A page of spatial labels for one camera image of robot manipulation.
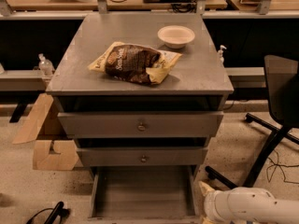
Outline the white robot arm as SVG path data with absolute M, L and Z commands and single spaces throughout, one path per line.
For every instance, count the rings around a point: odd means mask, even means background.
M 238 187 L 215 190 L 199 182 L 206 217 L 213 222 L 245 220 L 276 224 L 299 224 L 299 202 L 276 199 L 261 188 Z

